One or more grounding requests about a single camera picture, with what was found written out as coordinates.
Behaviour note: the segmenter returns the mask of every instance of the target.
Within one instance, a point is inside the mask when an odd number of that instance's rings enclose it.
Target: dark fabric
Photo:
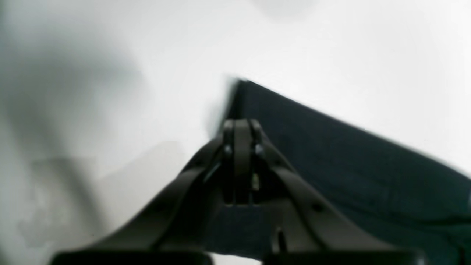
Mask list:
[[[238,84],[228,118],[257,119],[301,177],[364,230],[423,249],[432,265],[471,264],[465,176],[252,82]],[[259,209],[225,209],[213,228],[211,252],[262,259],[270,250]]]

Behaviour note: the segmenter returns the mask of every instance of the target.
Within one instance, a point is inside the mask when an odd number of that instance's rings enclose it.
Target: black cloth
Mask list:
[[[227,118],[257,119],[300,176],[359,227],[421,248],[431,265],[471,264],[471,181],[449,167],[250,81]],[[268,222],[257,208],[226,208],[208,251],[262,259]]]

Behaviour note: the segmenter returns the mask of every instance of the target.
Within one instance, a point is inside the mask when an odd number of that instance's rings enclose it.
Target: black bracket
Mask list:
[[[204,238],[221,207],[266,211],[272,254],[265,264],[425,264],[420,251],[378,240],[338,212],[298,176],[256,120],[227,120],[128,224],[86,249],[57,255],[52,264],[211,264]]]

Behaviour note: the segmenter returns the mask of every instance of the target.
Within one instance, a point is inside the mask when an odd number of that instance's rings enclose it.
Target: white surface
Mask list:
[[[133,216],[212,136],[233,76],[471,175],[467,0],[3,4],[0,263]]]

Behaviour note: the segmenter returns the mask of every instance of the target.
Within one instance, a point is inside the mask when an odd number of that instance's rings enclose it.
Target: dark blue fabric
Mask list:
[[[471,264],[465,176],[252,82],[238,84],[228,118],[257,119],[300,176],[364,230],[423,249],[432,265]],[[259,209],[225,209],[213,227],[209,251],[262,259],[270,250]]]

